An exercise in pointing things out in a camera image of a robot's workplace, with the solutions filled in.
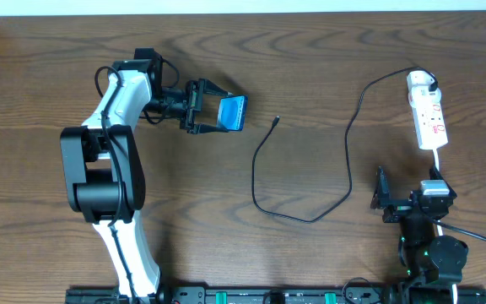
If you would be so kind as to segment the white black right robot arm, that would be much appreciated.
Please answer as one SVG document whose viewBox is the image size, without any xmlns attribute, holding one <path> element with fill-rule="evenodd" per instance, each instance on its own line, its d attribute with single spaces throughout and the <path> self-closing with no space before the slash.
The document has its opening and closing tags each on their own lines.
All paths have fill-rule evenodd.
<svg viewBox="0 0 486 304">
<path fill-rule="evenodd" d="M 449 214 L 456 193 L 432 166 L 429 179 L 405 199 L 394 199 L 382 168 L 376 172 L 370 203 L 383 212 L 386 224 L 399 224 L 397 254 L 408 277 L 396 284 L 377 286 L 352 278 L 332 289 L 206 289 L 206 303 L 454 303 L 461 297 L 454 285 L 462 281 L 468 247 L 453 236 L 438 235 L 435 226 Z"/>
</svg>

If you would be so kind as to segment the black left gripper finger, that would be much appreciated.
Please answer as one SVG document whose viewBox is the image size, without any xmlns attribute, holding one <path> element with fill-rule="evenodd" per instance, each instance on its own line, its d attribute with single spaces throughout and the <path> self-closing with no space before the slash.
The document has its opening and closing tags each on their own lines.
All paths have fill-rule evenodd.
<svg viewBox="0 0 486 304">
<path fill-rule="evenodd" d="M 227 133 L 229 130 L 222 127 L 207 125 L 204 123 L 193 123 L 187 130 L 190 134 L 204 134 L 204 133 Z"/>
<path fill-rule="evenodd" d="M 201 95 L 216 95 L 220 97 L 231 97 L 231 93 L 217 86 L 209 79 L 199 79 L 198 91 Z"/>
</svg>

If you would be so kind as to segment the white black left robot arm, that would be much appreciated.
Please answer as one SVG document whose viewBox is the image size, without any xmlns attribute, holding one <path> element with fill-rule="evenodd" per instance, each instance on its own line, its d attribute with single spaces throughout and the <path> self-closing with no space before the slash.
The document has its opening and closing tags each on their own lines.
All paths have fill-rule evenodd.
<svg viewBox="0 0 486 304">
<path fill-rule="evenodd" d="M 205 95 L 226 100 L 232 93 L 208 79 L 190 80 L 184 89 L 162 84 L 167 60 L 152 48 L 131 59 L 98 68 L 109 84 L 100 103 L 78 127 L 60 136 L 62 166 L 71 209 L 103 239 L 119 280 L 115 303 L 155 301 L 161 271 L 143 230 L 146 184 L 134 138 L 141 118 L 158 125 L 176 118 L 190 134 L 225 133 L 227 128 L 196 121 Z"/>
</svg>

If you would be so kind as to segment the blue smartphone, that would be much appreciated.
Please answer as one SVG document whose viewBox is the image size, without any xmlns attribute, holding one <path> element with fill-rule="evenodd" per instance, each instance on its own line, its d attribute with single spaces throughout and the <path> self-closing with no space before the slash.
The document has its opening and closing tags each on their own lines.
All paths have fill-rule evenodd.
<svg viewBox="0 0 486 304">
<path fill-rule="evenodd" d="M 217 127 L 229 132 L 243 130 L 248 98 L 245 95 L 223 98 L 219 102 Z"/>
</svg>

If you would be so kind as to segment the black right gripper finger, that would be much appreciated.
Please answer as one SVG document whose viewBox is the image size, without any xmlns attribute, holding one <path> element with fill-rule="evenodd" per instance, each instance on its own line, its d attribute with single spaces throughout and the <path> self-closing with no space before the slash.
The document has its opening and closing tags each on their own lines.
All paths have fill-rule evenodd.
<svg viewBox="0 0 486 304">
<path fill-rule="evenodd" d="M 392 202 L 392 196 L 386 179 L 386 173 L 381 166 L 376 172 L 376 187 L 370 203 L 372 209 L 384 209 Z"/>
<path fill-rule="evenodd" d="M 438 181 L 445 180 L 445 178 L 441 175 L 440 171 L 436 168 L 436 166 L 431 166 L 429 168 L 429 179 Z"/>
</svg>

